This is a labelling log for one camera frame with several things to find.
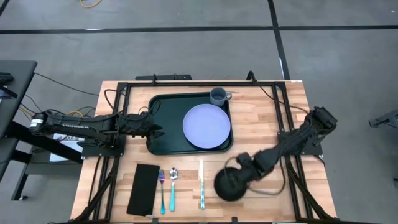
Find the wooden table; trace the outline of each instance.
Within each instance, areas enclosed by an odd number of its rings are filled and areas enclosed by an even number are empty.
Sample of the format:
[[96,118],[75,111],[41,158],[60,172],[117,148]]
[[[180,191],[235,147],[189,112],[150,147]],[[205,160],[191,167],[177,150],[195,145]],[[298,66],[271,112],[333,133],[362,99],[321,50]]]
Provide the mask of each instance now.
[[[104,98],[104,90],[108,88],[116,89],[117,84],[117,81],[103,82],[96,107],[96,115],[112,113],[112,109]],[[303,83],[286,81],[286,87],[290,104],[309,110]],[[204,92],[210,91],[212,88],[214,87],[134,87],[131,90],[130,106],[127,112],[137,113],[139,108],[147,106],[149,100],[155,95]],[[165,215],[160,214],[160,184],[157,185],[153,214],[159,218],[160,222],[230,222],[231,217],[238,217],[240,222],[295,220],[289,183],[287,183],[285,190],[279,196],[271,197],[247,191],[246,195],[237,202],[225,202],[214,191],[213,179],[216,173],[224,166],[227,158],[242,152],[254,154],[258,150],[275,146],[277,144],[277,132],[279,131],[274,102],[260,88],[256,86],[227,86],[225,89],[233,93],[233,98],[230,101],[231,122],[234,133],[232,148],[225,153],[219,154],[155,156],[146,149],[145,139],[128,136],[125,153],[119,163],[111,222],[150,222],[146,217],[126,213],[137,163],[160,165],[164,170],[170,170],[172,167],[178,169],[175,212],[169,211],[171,181],[166,178],[164,182]],[[264,87],[264,89],[272,96],[271,88]],[[294,125],[297,128],[303,122],[305,114],[295,108],[291,108],[291,110]],[[203,159],[204,162],[205,210],[200,209],[200,181],[198,179],[200,159]],[[323,164],[313,156],[302,156],[302,160],[309,191],[325,211],[335,217],[335,208]],[[97,157],[91,157],[83,163],[71,218],[77,217],[87,205],[96,161]],[[94,193],[98,186],[100,170],[101,166],[98,168]],[[280,166],[277,164],[271,174],[260,182],[253,182],[251,185],[256,189],[279,189],[282,185]],[[297,192],[301,213],[305,217],[305,207],[298,188]],[[101,204],[100,218],[104,217],[107,196],[108,193],[106,192]]]

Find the knife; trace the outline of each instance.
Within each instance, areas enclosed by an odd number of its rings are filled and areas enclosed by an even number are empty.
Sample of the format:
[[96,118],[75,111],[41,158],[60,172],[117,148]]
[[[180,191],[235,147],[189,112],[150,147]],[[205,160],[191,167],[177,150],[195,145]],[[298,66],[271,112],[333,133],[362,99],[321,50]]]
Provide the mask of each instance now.
[[205,184],[203,183],[203,159],[200,160],[199,163],[199,178],[201,181],[201,189],[200,189],[200,208],[205,209]]

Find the utensil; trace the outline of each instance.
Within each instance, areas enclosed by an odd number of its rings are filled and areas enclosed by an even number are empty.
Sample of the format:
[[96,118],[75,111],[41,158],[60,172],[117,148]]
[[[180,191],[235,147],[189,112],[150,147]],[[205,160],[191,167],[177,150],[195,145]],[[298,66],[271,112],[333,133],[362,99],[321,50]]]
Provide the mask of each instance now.
[[170,170],[170,179],[172,179],[172,194],[170,196],[170,211],[171,212],[174,212],[174,210],[175,210],[175,207],[174,207],[174,205],[175,205],[174,185],[175,185],[175,180],[178,177],[177,174],[178,173],[177,173],[176,168],[173,167],[172,170]]
[[205,209],[205,184],[204,184],[204,178],[203,178],[203,159],[201,159],[200,163],[199,163],[199,178],[201,181],[200,208]]
[[164,200],[163,200],[163,182],[164,182],[164,171],[162,169],[159,170],[159,181],[160,181],[160,186],[162,186],[162,208],[160,210],[161,214],[166,213],[166,209],[164,207]]
[[232,93],[227,93],[223,88],[217,87],[210,91],[210,102],[212,105],[223,106],[226,100],[232,98]]
[[218,106],[201,104],[186,113],[182,129],[191,144],[202,149],[212,149],[228,138],[231,121]]

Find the gray mug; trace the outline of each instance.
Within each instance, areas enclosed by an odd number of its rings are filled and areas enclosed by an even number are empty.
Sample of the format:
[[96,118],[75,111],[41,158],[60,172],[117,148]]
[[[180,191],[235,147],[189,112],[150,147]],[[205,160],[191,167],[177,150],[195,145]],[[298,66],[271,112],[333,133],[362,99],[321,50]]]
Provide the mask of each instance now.
[[210,92],[210,103],[216,106],[223,106],[226,100],[232,98],[232,93],[227,93],[223,88],[217,87]]

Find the black tray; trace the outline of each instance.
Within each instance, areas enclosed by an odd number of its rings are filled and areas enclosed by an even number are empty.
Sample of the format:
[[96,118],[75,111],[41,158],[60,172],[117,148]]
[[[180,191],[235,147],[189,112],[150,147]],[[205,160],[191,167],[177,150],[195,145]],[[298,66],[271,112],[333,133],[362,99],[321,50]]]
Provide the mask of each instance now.
[[[151,108],[156,101],[160,101],[161,106],[157,111],[157,105],[155,105],[154,121],[155,124],[163,127],[161,131],[165,134],[156,139],[155,143],[148,149],[149,152],[155,155],[225,152],[232,146],[234,141],[232,125],[227,140],[213,149],[196,147],[185,138],[182,130],[182,121],[185,114],[196,105],[210,103],[210,92],[157,95],[150,100],[148,108]],[[231,121],[228,101],[225,101],[221,109],[225,111]]]

